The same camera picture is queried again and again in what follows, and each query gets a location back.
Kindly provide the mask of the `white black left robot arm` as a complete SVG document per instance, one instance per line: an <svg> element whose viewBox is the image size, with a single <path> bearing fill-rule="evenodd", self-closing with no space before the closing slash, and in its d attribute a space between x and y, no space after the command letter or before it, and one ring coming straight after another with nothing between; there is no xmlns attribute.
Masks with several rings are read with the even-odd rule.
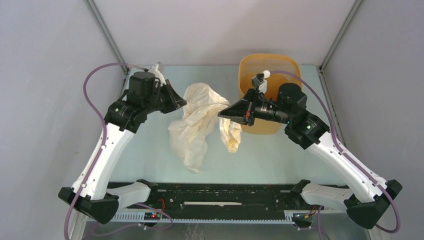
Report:
<svg viewBox="0 0 424 240"><path fill-rule="evenodd" d="M58 197L80 213L106 224L122 208L141 203L153 208L158 194L153 184L137 180L129 185L109 188L112 172L127 144L147 116L159 111L167 114L186 105L186 101L172 88L159 70L138 71L129 78L128 89L108 108L102 133L78 179L71 187L63 187Z"/></svg>

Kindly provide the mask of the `translucent cream trash bag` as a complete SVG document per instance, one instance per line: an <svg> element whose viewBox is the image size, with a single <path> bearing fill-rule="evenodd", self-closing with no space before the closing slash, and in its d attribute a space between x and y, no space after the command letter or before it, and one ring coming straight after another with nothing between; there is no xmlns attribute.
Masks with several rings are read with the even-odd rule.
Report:
<svg viewBox="0 0 424 240"><path fill-rule="evenodd" d="M219 125L220 139L227 151L237 152L241 143L241 124L218 113L230 106L229 101L208 84L199 82L187 87L183 99L187 105L182 119L174 120L168 127L170 146L185 168L199 173L208 150L206 137Z"/></svg>

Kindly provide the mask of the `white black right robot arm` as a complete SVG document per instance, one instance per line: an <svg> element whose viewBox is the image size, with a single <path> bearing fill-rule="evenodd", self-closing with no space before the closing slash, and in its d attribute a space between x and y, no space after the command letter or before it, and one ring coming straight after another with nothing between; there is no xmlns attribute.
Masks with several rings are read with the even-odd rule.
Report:
<svg viewBox="0 0 424 240"><path fill-rule="evenodd" d="M257 119L285 124L284 132L292 142L321 158L347 185L338 188L302 180L292 189L291 204L297 209L319 205L344 211L362 228L375 228L402 185L378 176L351 155L330 127L306 109L306 102L307 96L294 83L282 84L276 100L251 88L218 116L245 126Z"/></svg>

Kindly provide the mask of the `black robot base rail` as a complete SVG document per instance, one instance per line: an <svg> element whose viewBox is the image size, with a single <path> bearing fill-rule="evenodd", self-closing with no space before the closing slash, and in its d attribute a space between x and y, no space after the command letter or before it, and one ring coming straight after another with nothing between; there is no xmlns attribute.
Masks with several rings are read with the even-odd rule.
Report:
<svg viewBox="0 0 424 240"><path fill-rule="evenodd" d="M324 207L306 203L293 184L153 183L145 202L156 211L131 205L112 222L184 224L300 224L308 227ZM144 213L161 214L144 220Z"/></svg>

